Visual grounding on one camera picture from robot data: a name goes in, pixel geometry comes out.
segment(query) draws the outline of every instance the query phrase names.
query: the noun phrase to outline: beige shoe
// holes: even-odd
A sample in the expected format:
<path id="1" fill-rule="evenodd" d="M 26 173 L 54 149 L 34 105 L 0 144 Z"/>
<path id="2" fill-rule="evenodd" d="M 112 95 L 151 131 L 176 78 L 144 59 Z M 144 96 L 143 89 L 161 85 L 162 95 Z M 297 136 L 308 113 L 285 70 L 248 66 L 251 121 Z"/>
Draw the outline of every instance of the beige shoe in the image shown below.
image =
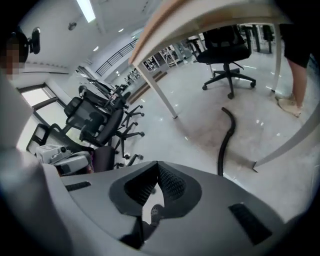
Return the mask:
<path id="1" fill-rule="evenodd" d="M 281 98 L 278 100 L 278 105 L 284 111 L 294 115 L 297 118 L 301 115 L 301 107 L 297 106 L 295 100 Z"/>
<path id="2" fill-rule="evenodd" d="M 278 101 L 278 100 L 281 100 L 281 99 L 285 99 L 285 100 L 291 100 L 291 101 L 294 101 L 295 100 L 295 96 L 293 93 L 291 93 L 290 96 L 284 96 L 282 94 L 278 94 L 275 96 L 275 99 Z"/>

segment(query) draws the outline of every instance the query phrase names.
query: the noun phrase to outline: black slot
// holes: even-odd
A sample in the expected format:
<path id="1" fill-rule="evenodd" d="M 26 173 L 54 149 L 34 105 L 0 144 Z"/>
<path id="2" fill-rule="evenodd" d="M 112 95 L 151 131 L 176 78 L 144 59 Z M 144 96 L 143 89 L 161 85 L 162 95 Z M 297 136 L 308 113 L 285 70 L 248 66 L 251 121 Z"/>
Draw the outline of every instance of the black slot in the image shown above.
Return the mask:
<path id="1" fill-rule="evenodd" d="M 231 205 L 229 209 L 254 245 L 261 243 L 272 235 L 272 232 L 243 203 Z"/>
<path id="2" fill-rule="evenodd" d="M 70 192 L 70 191 L 80 190 L 80 189 L 83 189 L 83 188 L 86 188 L 89 186 L 91 186 L 90 182 L 83 181 L 80 183 L 66 185 L 65 188 L 66 188 L 66 190 L 68 190 Z"/>

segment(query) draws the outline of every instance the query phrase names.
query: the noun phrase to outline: black shorts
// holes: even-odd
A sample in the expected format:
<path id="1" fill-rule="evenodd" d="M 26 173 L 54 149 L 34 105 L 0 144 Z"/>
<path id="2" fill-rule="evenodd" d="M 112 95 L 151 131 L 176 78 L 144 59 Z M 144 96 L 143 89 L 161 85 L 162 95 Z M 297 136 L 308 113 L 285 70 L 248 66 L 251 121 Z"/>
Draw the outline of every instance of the black shorts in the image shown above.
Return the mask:
<path id="1" fill-rule="evenodd" d="M 303 35 L 303 30 L 293 24 L 281 24 L 280 32 L 284 41 L 284 56 L 306 68 L 310 58 L 310 45 L 307 36 Z"/>

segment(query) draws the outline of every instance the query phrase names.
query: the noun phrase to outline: table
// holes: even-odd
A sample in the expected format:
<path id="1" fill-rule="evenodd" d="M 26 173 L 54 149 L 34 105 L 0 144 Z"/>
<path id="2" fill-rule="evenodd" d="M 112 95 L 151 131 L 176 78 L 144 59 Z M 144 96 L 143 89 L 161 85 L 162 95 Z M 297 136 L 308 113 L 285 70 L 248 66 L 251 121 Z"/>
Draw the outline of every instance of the table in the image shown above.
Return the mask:
<path id="1" fill-rule="evenodd" d="M 279 24 L 290 23 L 282 12 L 266 0 L 168 0 L 153 14 L 136 44 L 129 64 L 133 64 L 175 119 L 178 115 L 142 62 L 165 47 L 199 33 L 236 24 L 274 25 L 276 63 L 271 90 L 275 92 L 281 67 Z M 320 118 L 312 114 L 305 125 L 275 152 L 258 161 L 254 169 L 272 162 L 313 134 Z"/>

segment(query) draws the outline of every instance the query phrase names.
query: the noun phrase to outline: desk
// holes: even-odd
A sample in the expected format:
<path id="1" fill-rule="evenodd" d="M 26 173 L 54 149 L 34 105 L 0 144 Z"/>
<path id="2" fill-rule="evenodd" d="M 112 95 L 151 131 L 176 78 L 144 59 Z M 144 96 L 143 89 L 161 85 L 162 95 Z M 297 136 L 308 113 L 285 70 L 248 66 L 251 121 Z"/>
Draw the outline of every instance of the desk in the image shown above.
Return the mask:
<path id="1" fill-rule="evenodd" d="M 276 43 L 276 63 L 271 90 L 277 88 L 281 67 L 281 36 L 279 24 L 290 23 L 281 11 L 266 0 L 169 0 L 163 3 L 145 26 L 136 44 L 129 64 L 133 64 L 146 82 L 159 96 L 175 119 L 177 113 L 167 97 L 149 74 L 142 62 L 165 47 L 199 33 L 247 23 L 265 23 L 274 25 Z M 320 111 L 320 104 L 315 109 Z M 305 125 L 283 146 L 258 161 L 258 167 L 283 155 L 309 136 L 319 124 L 320 118 L 312 114 Z"/>

